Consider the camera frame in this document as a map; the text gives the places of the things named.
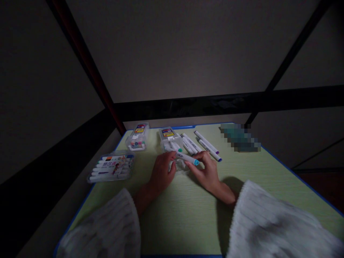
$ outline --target blue table edge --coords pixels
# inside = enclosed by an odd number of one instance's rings
[[[227,123],[223,123],[223,124],[236,124],[234,122],[227,122]],[[187,125],[187,126],[172,126],[173,130],[180,130],[180,129],[191,129],[191,128],[195,128],[198,125]],[[120,144],[120,142],[122,141],[124,135],[121,137],[121,140],[118,142],[115,150],[117,149],[118,145]],[[328,200],[326,200],[321,194],[319,194],[317,191],[315,191],[309,184],[307,184],[304,180],[302,180],[294,171],[292,171],[290,168],[288,168],[282,161],[280,161],[274,154],[272,154],[269,150],[267,150],[266,148],[263,147],[263,145],[261,145],[261,147],[266,150],[272,157],[274,157],[279,163],[281,163],[286,169],[288,169],[294,176],[296,176],[302,183],[304,183],[306,186],[308,186],[309,189],[311,189],[313,192],[315,192],[316,195],[318,195],[323,201],[325,201],[329,206],[331,206],[336,212],[338,212],[342,217],[344,217],[344,214],[338,210],[335,206],[333,206],[330,202],[328,202]],[[84,203],[86,202],[87,198],[89,197],[90,193],[93,190],[93,187],[95,186],[95,183],[92,184],[92,187],[89,191],[89,193],[87,194],[87,196],[85,197],[85,199],[83,200],[82,204],[80,205],[78,211],[76,212],[75,216],[73,217],[72,221],[69,223],[66,231],[64,232],[64,234],[62,235],[62,237],[60,238],[60,240],[58,241],[54,252],[53,252],[53,258],[56,257],[57,255],[57,249],[60,246],[60,242],[61,239],[64,237],[65,234],[67,234],[67,232],[69,231],[69,228],[72,226],[76,216],[78,215],[78,213],[80,212],[82,206],[84,205]],[[143,258],[148,258],[148,257],[164,257],[164,258],[182,258],[182,257],[192,257],[192,258],[202,258],[202,257],[206,257],[206,258],[220,258],[223,257],[222,254],[216,254],[216,255],[211,255],[211,254],[186,254],[186,255],[142,255],[141,257]]]

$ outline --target floor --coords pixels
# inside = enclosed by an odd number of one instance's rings
[[[333,206],[344,213],[344,173],[302,173],[299,176]]]

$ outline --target green table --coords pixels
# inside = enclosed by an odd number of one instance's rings
[[[229,182],[233,188],[239,188],[241,181],[250,179],[274,197],[312,213],[324,228],[343,240],[344,218],[338,211],[265,149],[262,148],[258,153],[235,152],[227,140],[221,138],[219,126],[220,124],[197,125],[188,129],[176,128],[176,132],[186,133],[194,140],[193,132],[197,130],[220,151],[220,180]],[[134,194],[149,180],[156,156],[162,153],[157,132],[158,128],[151,129],[147,150],[137,152],[131,179],[96,183],[69,230],[104,205],[122,188],[125,187]],[[125,140],[130,133],[131,130],[126,132],[116,149],[126,149]],[[199,186],[192,175],[175,176],[171,185],[148,207],[140,219],[141,253],[224,253],[228,248],[232,214],[233,211]]]

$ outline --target white wall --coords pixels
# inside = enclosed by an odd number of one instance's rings
[[[22,248],[17,258],[52,257],[55,246],[91,188],[86,182],[88,173],[98,158],[113,151],[120,140],[121,135],[115,129]]]
[[[335,1],[275,90],[344,84],[343,11],[343,1]]]
[[[344,167],[344,141],[332,146],[296,169]]]
[[[318,1],[67,0],[114,102],[264,91]]]
[[[258,113],[253,136],[292,168],[344,137],[344,107]]]
[[[0,183],[104,109],[47,3],[1,4]]]

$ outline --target fuzzy white sleeve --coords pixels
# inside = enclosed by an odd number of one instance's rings
[[[234,209],[227,258],[342,257],[343,243],[310,213],[247,181]]]
[[[140,225],[124,188],[61,240],[57,258],[140,257]]]

